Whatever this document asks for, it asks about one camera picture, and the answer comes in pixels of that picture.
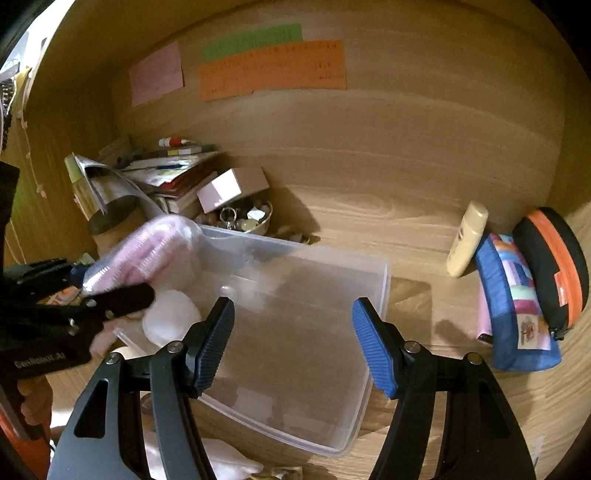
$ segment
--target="orange sticky note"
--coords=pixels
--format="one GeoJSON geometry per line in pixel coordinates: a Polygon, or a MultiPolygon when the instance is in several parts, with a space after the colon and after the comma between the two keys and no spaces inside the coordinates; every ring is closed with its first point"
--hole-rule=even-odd
{"type": "Polygon", "coordinates": [[[249,50],[200,65],[199,83],[205,102],[255,90],[346,90],[343,42],[301,41],[249,50]]]}

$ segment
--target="orange object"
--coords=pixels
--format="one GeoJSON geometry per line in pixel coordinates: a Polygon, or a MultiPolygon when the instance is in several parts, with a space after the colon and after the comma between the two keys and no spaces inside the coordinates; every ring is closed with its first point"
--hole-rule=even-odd
{"type": "MultiPolygon", "coordinates": [[[[49,438],[49,422],[43,425],[45,433],[49,438]]],[[[47,478],[47,472],[49,471],[49,445],[43,438],[35,440],[34,442],[23,442],[19,439],[8,422],[8,419],[4,416],[4,413],[0,411],[0,428],[4,431],[8,441],[12,443],[12,446],[20,455],[22,460],[27,464],[31,471],[39,480],[45,480],[47,478]]]]}
{"type": "Polygon", "coordinates": [[[205,102],[255,90],[346,90],[343,42],[301,41],[249,50],[200,65],[199,80],[205,102]]]}
{"type": "Polygon", "coordinates": [[[569,304],[569,327],[572,327],[574,321],[583,310],[583,293],[581,291],[577,268],[574,265],[566,244],[556,231],[556,228],[554,228],[554,225],[552,225],[552,222],[546,218],[543,212],[535,210],[527,218],[531,220],[546,240],[548,248],[552,252],[552,256],[560,269],[558,278],[561,284],[566,283],[566,288],[562,289],[562,291],[566,291],[566,298],[569,304]]]}

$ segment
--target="orange zipper case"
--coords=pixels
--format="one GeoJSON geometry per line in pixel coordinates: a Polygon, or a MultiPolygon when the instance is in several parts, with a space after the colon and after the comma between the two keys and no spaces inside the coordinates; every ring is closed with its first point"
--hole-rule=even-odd
{"type": "Polygon", "coordinates": [[[530,267],[550,331],[556,339],[563,339],[589,296],[583,250],[568,224],[549,207],[522,218],[513,230],[513,239],[530,267]]]}

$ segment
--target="metal screw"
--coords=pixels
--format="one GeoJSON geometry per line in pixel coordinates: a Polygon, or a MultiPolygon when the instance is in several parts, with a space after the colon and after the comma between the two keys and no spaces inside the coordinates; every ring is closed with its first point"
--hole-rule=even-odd
{"type": "Polygon", "coordinates": [[[404,342],[404,349],[408,353],[419,353],[421,351],[421,344],[414,340],[409,340],[408,342],[404,342]]]}
{"type": "Polygon", "coordinates": [[[482,357],[478,353],[471,352],[468,354],[468,361],[472,365],[480,365],[482,363],[482,357]]]}
{"type": "Polygon", "coordinates": [[[70,322],[70,326],[68,327],[68,333],[72,336],[74,336],[75,334],[78,333],[78,330],[80,330],[80,327],[78,327],[78,325],[76,324],[76,322],[74,321],[74,319],[68,319],[70,322]]]}
{"type": "Polygon", "coordinates": [[[168,353],[179,353],[183,349],[183,343],[179,340],[174,340],[166,346],[168,353]]]}
{"type": "Polygon", "coordinates": [[[119,360],[121,360],[121,354],[117,353],[117,352],[111,352],[109,354],[109,356],[107,357],[106,363],[107,363],[107,365],[114,365],[119,360]]]}

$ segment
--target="paper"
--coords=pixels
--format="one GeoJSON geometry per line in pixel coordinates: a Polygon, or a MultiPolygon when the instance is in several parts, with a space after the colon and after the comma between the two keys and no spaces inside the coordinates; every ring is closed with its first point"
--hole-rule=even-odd
{"type": "Polygon", "coordinates": [[[250,50],[199,67],[202,101],[255,90],[347,89],[342,41],[302,41],[250,50]]]}
{"type": "Polygon", "coordinates": [[[138,181],[152,187],[160,187],[164,183],[175,180],[191,168],[218,154],[218,152],[207,152],[199,155],[168,157],[165,159],[167,163],[162,166],[135,169],[133,165],[137,162],[142,162],[142,160],[138,160],[129,165],[125,170],[122,170],[122,172],[123,175],[131,181],[138,181]]]}
{"type": "Polygon", "coordinates": [[[219,60],[230,55],[256,48],[269,47],[293,41],[301,41],[301,25],[276,25],[252,32],[240,33],[224,38],[204,47],[201,52],[202,62],[219,60]]]}
{"type": "Polygon", "coordinates": [[[178,42],[155,51],[129,69],[131,106],[156,100],[183,86],[178,42]]]}
{"type": "Polygon", "coordinates": [[[129,195],[133,195],[134,197],[139,198],[139,204],[144,212],[145,217],[148,220],[152,218],[162,215],[163,212],[160,210],[158,205],[156,205],[152,200],[150,200],[144,192],[142,192],[133,182],[126,179],[118,170],[108,167],[103,163],[98,163],[88,158],[82,157],[81,155],[74,155],[72,154],[80,169],[86,171],[87,168],[99,168],[103,174],[111,174],[115,175],[117,178],[123,180],[121,187],[124,187],[128,190],[129,195]]]}
{"type": "Polygon", "coordinates": [[[105,215],[107,213],[107,207],[105,205],[105,202],[103,201],[103,199],[101,198],[101,196],[97,192],[93,183],[90,181],[90,178],[86,172],[86,167],[92,166],[92,165],[89,165],[88,162],[91,162],[91,163],[95,163],[95,162],[93,162],[92,160],[88,160],[88,158],[75,155],[74,153],[71,153],[70,155],[68,155],[65,158],[64,162],[66,163],[66,168],[68,169],[68,173],[71,172],[70,173],[70,180],[72,181],[72,183],[84,178],[86,180],[87,185],[89,186],[91,197],[87,199],[88,205],[90,206],[88,211],[92,211],[92,213],[94,213],[94,207],[98,206],[98,209],[101,211],[101,213],[103,215],[105,215]]]}

